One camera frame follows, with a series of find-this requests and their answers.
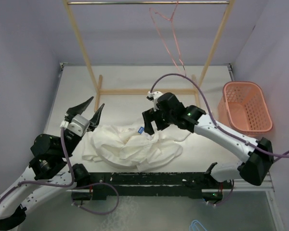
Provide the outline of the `white dress shirt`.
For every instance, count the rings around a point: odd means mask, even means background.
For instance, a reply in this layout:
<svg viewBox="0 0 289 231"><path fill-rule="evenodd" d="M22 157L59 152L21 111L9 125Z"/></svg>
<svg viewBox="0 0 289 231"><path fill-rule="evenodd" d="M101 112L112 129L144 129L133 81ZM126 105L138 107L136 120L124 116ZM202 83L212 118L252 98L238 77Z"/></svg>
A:
<svg viewBox="0 0 289 231"><path fill-rule="evenodd" d="M136 121L127 126L99 125L84 138L81 157L89 162L104 162L115 168L138 172L163 167L183 153L189 131L170 126L149 135Z"/></svg>

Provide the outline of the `pink wire hanger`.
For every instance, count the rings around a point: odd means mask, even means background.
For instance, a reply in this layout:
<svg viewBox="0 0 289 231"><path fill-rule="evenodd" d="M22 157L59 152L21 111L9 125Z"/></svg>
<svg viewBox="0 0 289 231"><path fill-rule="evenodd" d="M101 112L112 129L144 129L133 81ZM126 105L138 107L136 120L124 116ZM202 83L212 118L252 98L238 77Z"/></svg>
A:
<svg viewBox="0 0 289 231"><path fill-rule="evenodd" d="M180 44L176 35L174 18L179 2L175 1L171 13L164 14L154 7L149 8L149 15L161 42L169 55L172 64L180 74L187 75Z"/></svg>

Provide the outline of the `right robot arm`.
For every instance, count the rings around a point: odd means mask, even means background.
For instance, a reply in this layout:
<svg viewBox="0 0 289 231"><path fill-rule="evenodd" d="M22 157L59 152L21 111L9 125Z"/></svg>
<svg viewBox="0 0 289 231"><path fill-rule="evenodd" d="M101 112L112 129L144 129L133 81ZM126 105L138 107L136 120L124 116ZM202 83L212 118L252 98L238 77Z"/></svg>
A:
<svg viewBox="0 0 289 231"><path fill-rule="evenodd" d="M195 105L185 107L173 93L148 92L147 98L154 106L142 113L145 133L154 135L153 122L158 130L175 125L182 130L208 138L239 159L234 163L211 164L204 178L209 188L216 188L226 180L237 179L243 179L254 186L262 184L274 162L272 156L265 154L273 150L268 139L258 140L220 122L213 122L203 109Z"/></svg>

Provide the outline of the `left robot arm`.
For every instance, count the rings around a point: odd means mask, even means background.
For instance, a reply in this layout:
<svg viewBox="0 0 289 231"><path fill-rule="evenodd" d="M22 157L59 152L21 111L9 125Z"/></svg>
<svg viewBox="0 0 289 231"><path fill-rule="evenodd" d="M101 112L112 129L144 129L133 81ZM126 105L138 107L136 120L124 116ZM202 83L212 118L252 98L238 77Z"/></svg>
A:
<svg viewBox="0 0 289 231"><path fill-rule="evenodd" d="M81 114L93 98L67 110L60 125L60 136L40 134L31 146L34 155L21 176L0 195L0 231L9 231L26 219L29 207L60 191L89 185L90 174L83 164L70 162L73 151L86 132L99 125L101 105L90 120Z"/></svg>

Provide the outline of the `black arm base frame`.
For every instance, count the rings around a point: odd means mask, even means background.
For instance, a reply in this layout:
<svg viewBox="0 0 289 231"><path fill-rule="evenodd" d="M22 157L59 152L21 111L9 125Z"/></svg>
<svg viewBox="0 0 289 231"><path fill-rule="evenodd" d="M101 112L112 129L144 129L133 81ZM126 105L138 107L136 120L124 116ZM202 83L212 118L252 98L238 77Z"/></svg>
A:
<svg viewBox="0 0 289 231"><path fill-rule="evenodd" d="M90 172L72 191L76 201L106 200L109 196L188 197L222 200L231 181L217 182L205 172Z"/></svg>

